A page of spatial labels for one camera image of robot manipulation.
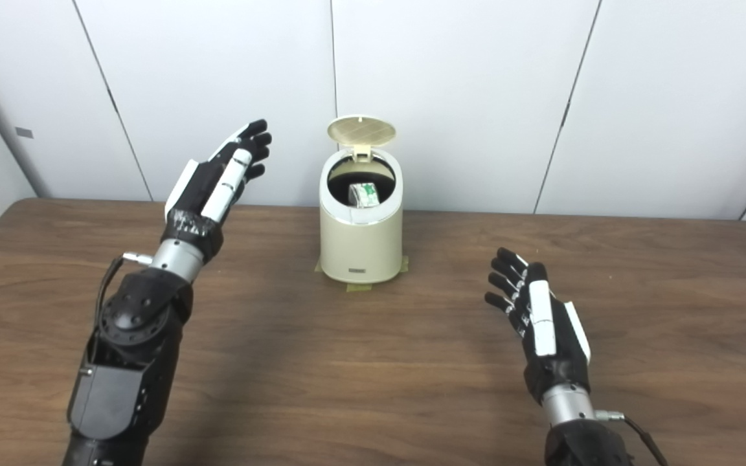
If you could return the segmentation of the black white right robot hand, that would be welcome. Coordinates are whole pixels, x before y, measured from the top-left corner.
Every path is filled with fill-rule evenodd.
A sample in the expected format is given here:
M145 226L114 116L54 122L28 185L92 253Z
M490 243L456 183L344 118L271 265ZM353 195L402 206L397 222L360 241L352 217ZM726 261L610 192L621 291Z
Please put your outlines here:
M523 377L535 402L542 403L548 390L561 384L590 390L588 339L572 304L554 295L544 263L528 263L500 247L490 265L488 282L500 292L484 298L521 337Z

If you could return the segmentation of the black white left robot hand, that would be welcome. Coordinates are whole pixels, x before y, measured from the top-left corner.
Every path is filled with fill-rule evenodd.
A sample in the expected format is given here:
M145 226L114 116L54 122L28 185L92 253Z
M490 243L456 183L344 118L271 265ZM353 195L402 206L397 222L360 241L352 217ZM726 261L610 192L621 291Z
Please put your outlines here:
M189 244L209 263L224 243L231 207L249 182L266 172L271 142L267 121L258 119L225 139L207 160L190 159L166 201L161 240Z

